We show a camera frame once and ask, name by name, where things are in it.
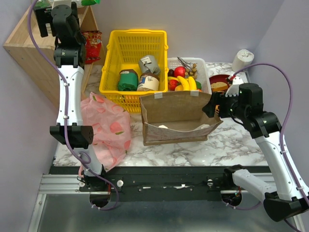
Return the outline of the green white chips bag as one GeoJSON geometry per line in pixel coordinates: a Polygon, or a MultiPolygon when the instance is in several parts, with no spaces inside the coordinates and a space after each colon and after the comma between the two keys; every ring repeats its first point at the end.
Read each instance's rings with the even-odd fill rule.
{"type": "Polygon", "coordinates": [[[72,2],[75,2],[77,7],[100,4],[100,0],[73,0],[72,2]]]}

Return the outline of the brown paper grocery bag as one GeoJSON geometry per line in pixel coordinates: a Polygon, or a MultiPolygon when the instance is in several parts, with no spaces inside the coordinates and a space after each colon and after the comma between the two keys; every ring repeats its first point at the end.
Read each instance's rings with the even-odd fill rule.
{"type": "Polygon", "coordinates": [[[164,145],[206,141],[223,121],[207,116],[202,108],[211,94],[171,91],[140,97],[143,144],[164,145]]]}

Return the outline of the clear glass bottle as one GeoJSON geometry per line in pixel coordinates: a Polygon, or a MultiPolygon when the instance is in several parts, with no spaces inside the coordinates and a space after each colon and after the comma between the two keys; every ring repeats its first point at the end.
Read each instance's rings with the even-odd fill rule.
{"type": "Polygon", "coordinates": [[[50,22],[46,23],[45,25],[46,25],[46,29],[47,29],[48,34],[53,34],[53,31],[54,31],[53,22],[50,21],[50,22]]]}

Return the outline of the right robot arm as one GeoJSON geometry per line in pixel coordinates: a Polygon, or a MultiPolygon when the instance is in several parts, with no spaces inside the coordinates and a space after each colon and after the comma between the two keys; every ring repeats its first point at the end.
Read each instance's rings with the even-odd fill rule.
{"type": "Polygon", "coordinates": [[[297,171],[287,149],[283,126],[277,116],[263,109],[263,91],[257,84],[245,83],[235,94],[214,92],[203,107],[208,117],[230,117],[250,133],[264,154],[275,185],[251,174],[245,167],[225,168],[224,187],[242,187],[257,198],[275,222],[302,214],[309,209],[309,188],[297,171]]]}

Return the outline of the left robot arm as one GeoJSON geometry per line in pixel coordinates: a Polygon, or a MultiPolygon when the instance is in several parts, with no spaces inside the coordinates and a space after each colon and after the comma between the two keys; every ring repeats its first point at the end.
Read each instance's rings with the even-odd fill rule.
{"type": "Polygon", "coordinates": [[[77,5],[71,0],[55,0],[47,7],[36,4],[33,1],[29,8],[28,27],[31,27],[31,15],[35,14],[41,37],[48,36],[46,25],[49,24],[55,38],[54,60],[51,61],[39,48],[32,30],[28,30],[33,45],[59,77],[59,111],[50,134],[67,146],[83,166],[84,175],[99,177],[103,165],[92,146],[94,131],[92,126],[84,125],[81,111],[86,39],[80,29],[77,5]]]}

